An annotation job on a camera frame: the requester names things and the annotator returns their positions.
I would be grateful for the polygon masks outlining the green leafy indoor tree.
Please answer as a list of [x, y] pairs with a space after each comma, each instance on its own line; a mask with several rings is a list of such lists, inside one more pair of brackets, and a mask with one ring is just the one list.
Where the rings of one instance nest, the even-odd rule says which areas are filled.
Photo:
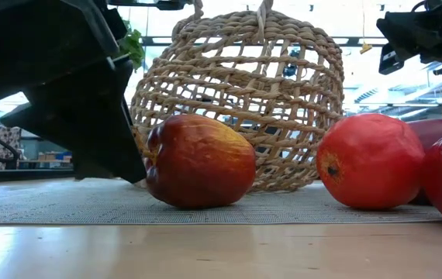
[[129, 56], [133, 62], [133, 69], [137, 71], [142, 67], [142, 62], [145, 57], [145, 52], [141, 43], [142, 34], [131, 26], [129, 20], [123, 20], [126, 27], [126, 35], [118, 40], [119, 54]]

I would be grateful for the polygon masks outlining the dark hanging device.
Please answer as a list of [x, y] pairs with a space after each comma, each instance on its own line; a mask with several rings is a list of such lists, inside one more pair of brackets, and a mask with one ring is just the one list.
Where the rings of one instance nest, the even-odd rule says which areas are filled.
[[[289, 56], [294, 58], [299, 58], [300, 50], [294, 48], [291, 50]], [[296, 64], [287, 64], [283, 70], [284, 77], [295, 76], [298, 66]]]

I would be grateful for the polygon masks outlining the dark red apple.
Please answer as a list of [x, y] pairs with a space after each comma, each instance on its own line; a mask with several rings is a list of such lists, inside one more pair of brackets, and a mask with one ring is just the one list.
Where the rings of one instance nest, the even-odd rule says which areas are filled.
[[[442, 138], [442, 119], [423, 119], [407, 122], [416, 135], [420, 138], [425, 153]], [[420, 190], [417, 196], [409, 202], [411, 205], [429, 205], [431, 202], [426, 196], [423, 184], [420, 183]]]

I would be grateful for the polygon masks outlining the black frame rail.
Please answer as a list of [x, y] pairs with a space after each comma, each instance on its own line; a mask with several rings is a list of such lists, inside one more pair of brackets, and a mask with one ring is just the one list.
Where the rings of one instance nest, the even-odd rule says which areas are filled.
[[73, 169], [21, 169], [0, 170], [0, 182], [30, 181], [74, 177]]

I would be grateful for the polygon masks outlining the grey woven placemat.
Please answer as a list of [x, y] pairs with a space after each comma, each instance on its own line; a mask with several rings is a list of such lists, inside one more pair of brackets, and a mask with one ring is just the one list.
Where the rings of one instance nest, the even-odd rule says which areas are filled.
[[361, 212], [335, 201], [319, 183], [294, 192], [248, 194], [233, 205], [180, 210], [122, 180], [85, 179], [0, 184], [0, 224], [341, 224], [437, 222], [430, 206]]

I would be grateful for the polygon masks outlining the woven wicker basket with handles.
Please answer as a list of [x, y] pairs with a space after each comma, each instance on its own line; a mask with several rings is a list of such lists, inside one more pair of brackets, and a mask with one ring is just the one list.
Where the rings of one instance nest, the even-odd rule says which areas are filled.
[[[254, 191], [295, 191], [317, 176], [316, 151], [342, 114], [340, 47], [320, 28], [275, 11], [206, 18], [202, 0], [178, 22], [131, 101], [132, 131], [150, 156], [147, 137], [165, 119], [199, 114], [237, 131], [254, 146]], [[299, 58], [290, 57], [292, 49]], [[295, 76], [284, 77], [287, 64]]]

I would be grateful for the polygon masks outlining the red and yellow apple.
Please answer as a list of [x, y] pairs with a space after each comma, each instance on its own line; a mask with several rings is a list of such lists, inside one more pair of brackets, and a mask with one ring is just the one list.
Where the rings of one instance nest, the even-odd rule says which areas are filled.
[[174, 115], [150, 131], [147, 147], [147, 190], [177, 208], [233, 204], [255, 181], [254, 148], [215, 119]]

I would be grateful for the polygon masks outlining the orange-red round apple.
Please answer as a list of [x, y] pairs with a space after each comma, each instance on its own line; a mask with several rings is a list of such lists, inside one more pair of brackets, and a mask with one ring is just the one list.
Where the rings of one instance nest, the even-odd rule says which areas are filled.
[[336, 122], [316, 155], [319, 177], [338, 202], [362, 210], [405, 205], [420, 191], [425, 152], [414, 130], [390, 116], [367, 113]]

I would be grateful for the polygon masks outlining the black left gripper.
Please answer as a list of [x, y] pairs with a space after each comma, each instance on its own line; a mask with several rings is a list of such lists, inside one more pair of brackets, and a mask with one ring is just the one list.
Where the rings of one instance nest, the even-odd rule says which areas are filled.
[[24, 89], [28, 99], [0, 123], [70, 150], [76, 164], [136, 183], [146, 171], [124, 98], [133, 63], [106, 59], [127, 33], [107, 4], [0, 0], [0, 99]]

